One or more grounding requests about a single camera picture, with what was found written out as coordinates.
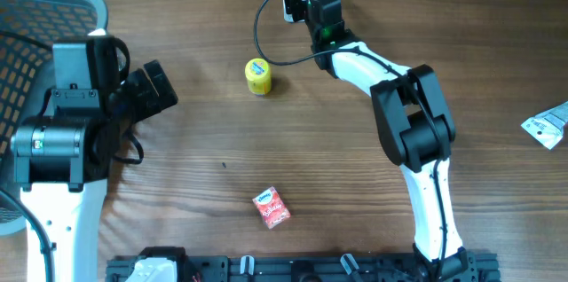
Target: blue basket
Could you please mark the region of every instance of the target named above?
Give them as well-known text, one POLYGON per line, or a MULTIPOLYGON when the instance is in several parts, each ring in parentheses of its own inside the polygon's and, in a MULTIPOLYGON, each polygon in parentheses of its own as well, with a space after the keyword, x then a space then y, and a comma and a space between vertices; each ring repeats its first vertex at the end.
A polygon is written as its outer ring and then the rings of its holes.
MULTIPOLYGON (((107 29, 103 0, 0 0, 0 29, 51 44, 64 36, 107 29)), ((10 138, 20 122, 37 114, 55 85, 48 51, 0 35, 0 186, 20 196, 13 182, 10 138)), ((21 214, 0 202, 0 236, 25 228, 21 214)))

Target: yellow cylinder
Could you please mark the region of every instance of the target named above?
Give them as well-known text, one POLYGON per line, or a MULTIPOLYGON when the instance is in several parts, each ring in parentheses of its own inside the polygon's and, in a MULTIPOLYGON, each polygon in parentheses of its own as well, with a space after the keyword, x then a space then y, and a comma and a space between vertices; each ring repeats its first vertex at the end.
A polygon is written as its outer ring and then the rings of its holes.
POLYGON ((245 66, 248 88, 255 95, 266 95, 272 87, 270 66, 264 59, 252 59, 245 66))

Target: wooden tabletop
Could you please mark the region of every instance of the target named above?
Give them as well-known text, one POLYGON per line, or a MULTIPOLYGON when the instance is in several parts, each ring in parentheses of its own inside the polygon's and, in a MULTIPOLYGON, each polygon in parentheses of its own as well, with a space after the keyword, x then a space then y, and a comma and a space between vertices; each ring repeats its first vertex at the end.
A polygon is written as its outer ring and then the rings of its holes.
MULTIPOLYGON (((244 66, 263 0, 106 0, 134 66, 159 59, 179 104, 137 126, 142 165, 116 165, 99 229, 106 260, 144 247, 190 255, 411 252, 405 181, 383 154, 370 99, 309 61, 274 67, 253 96, 244 66), (274 185, 292 219, 268 231, 252 203, 274 185)), ((348 27, 396 63, 427 63, 457 127, 451 194, 465 247, 497 253, 503 281, 568 276, 568 141, 519 126, 568 100, 567 0, 342 0, 348 27)), ((310 53, 307 29, 262 15, 274 59, 310 53)), ((23 281, 25 233, 0 239, 0 281, 23 281)))

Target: can lid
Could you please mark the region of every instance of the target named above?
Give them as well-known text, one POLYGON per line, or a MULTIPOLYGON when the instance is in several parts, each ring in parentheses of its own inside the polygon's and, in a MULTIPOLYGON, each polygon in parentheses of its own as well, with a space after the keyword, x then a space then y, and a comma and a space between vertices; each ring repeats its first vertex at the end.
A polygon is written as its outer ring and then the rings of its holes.
POLYGON ((245 75, 249 81, 263 80, 270 76, 270 66, 264 59, 252 59, 245 66, 245 75))

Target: red packet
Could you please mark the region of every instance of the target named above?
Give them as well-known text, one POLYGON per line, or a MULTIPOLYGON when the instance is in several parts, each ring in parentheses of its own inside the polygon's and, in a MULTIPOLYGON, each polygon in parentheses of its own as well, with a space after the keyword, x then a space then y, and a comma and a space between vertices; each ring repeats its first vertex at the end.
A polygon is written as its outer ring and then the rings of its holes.
POLYGON ((255 202, 256 208, 260 211, 268 229, 272 229, 291 217, 290 211, 288 211, 274 187, 260 193, 258 197, 253 199, 253 202, 255 202))

